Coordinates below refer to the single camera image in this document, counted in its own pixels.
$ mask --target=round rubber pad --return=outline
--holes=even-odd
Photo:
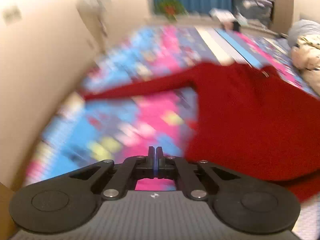
[[[19,190],[10,214],[21,228],[45,234],[69,231],[87,222],[97,208],[94,194],[78,179],[39,182]]]
[[[32,199],[32,205],[45,212],[53,212],[64,208],[69,202],[66,193],[57,190],[47,190],[35,195]]]
[[[292,229],[300,213],[297,198],[286,189],[267,182],[254,185],[236,180],[217,193],[213,208],[224,223],[258,235]]]

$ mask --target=bed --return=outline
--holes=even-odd
[[[149,26],[98,59],[82,87],[101,91],[134,79],[168,75],[206,59],[221,67],[233,61],[248,62],[256,68],[272,64],[283,80],[318,97],[298,75],[287,52],[277,39],[209,27]],[[167,155],[183,156],[196,120],[197,95],[190,88],[87,104],[74,92],[43,131],[25,184],[104,159],[121,163],[129,156],[145,155],[149,146],[162,146]],[[170,180],[144,179],[138,181],[136,189],[174,190],[174,184]],[[301,213],[295,232],[303,239],[316,239],[319,198],[304,205],[307,209]]]

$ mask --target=beige wall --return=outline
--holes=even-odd
[[[76,10],[76,0],[0,0],[22,20],[0,17],[0,181],[10,186],[26,150],[70,85],[79,78],[96,44]],[[112,0],[112,43],[143,24],[147,0]]]
[[[301,13],[320,22],[320,0],[294,0],[293,22],[300,20]]]

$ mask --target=green plant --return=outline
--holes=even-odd
[[[155,6],[155,12],[164,14],[170,21],[176,21],[176,15],[187,11],[178,0],[160,0]]]

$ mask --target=carbon fiber surface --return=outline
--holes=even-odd
[[[20,230],[12,240],[298,240],[290,231],[253,236],[221,223],[205,202],[184,197],[181,191],[129,191],[125,198],[105,201],[83,226],[57,235]]]

